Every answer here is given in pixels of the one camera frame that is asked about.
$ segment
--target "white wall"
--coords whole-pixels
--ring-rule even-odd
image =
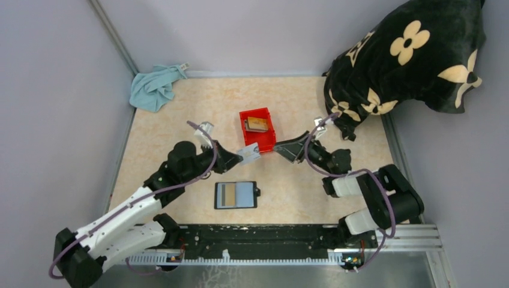
[[[466,113],[434,112],[408,101],[393,116],[424,215],[438,225],[461,288],[508,287],[509,25],[506,0],[483,8],[487,42],[466,94]]]
[[[320,75],[405,0],[101,0],[139,69]]]
[[[105,208],[131,80],[86,1],[0,1],[2,287],[68,287],[54,237]]]

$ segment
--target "white card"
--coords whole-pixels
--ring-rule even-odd
[[[260,155],[260,148],[258,148],[258,143],[253,143],[249,146],[246,146],[239,151],[237,151],[237,154],[242,156],[243,160],[240,162],[240,165],[246,165],[248,163],[254,162],[258,158],[261,157]]]

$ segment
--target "beige floor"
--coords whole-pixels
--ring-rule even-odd
[[[176,142],[191,140],[186,120],[212,122],[212,137],[235,152],[244,146],[238,113],[268,107],[277,141],[300,136],[314,126],[313,119],[326,116],[321,77],[188,79],[175,83],[175,98],[157,113],[138,110],[112,196],[110,209],[127,199],[155,172]],[[352,150],[354,169],[377,169],[392,163],[380,117],[371,116],[356,130],[355,142],[343,141],[330,127],[320,140],[332,152]],[[365,207],[359,197],[334,199],[325,195],[322,176],[306,163],[291,164],[276,153],[224,175],[212,174],[186,188],[164,208],[179,224],[305,224],[336,223]],[[214,183],[257,181],[262,195],[256,209],[214,209]]]

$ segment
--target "blue towel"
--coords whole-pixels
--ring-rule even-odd
[[[131,85],[129,103],[136,108],[157,112],[173,99],[172,83],[179,79],[187,79],[180,65],[156,65],[152,73],[138,73]]]

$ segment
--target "beige flower print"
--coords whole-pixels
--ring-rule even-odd
[[[468,63],[465,66],[455,65],[449,67],[438,74],[438,77],[443,78],[449,82],[461,83],[462,85],[458,89],[456,94],[456,101],[454,105],[459,108],[463,100],[463,95],[470,87],[477,88],[481,85],[483,80],[474,74],[475,60],[477,59],[477,50],[472,52],[468,58]]]
[[[350,57],[350,62],[352,63],[352,67],[355,66],[355,61],[357,61],[357,56],[359,55],[359,52],[361,52],[361,49],[366,45],[367,41],[373,36],[375,32],[368,32],[368,34],[359,41],[354,47],[348,51],[348,53],[345,56]]]
[[[338,113],[338,115],[337,115],[338,117],[341,116],[343,113],[345,113],[348,116],[350,116],[350,118],[352,118],[354,121],[361,122],[361,118],[360,118],[359,114],[357,114],[357,112],[355,112],[355,111],[349,110],[350,104],[348,104],[348,102],[341,101],[338,103],[333,98],[332,90],[329,90],[329,96],[331,97],[331,100],[334,103],[334,107],[331,108],[331,111],[333,113]]]
[[[428,30],[421,29],[419,20],[410,23],[403,31],[403,37],[398,37],[391,45],[391,55],[398,56],[398,62],[401,66],[412,59],[414,49],[423,47],[430,38]]]
[[[394,106],[397,104],[397,100],[381,104],[380,97],[378,97],[378,94],[371,88],[369,88],[369,92],[367,94],[367,101],[371,102],[371,104],[369,105],[361,104],[361,106],[371,115],[385,114],[392,110]]]

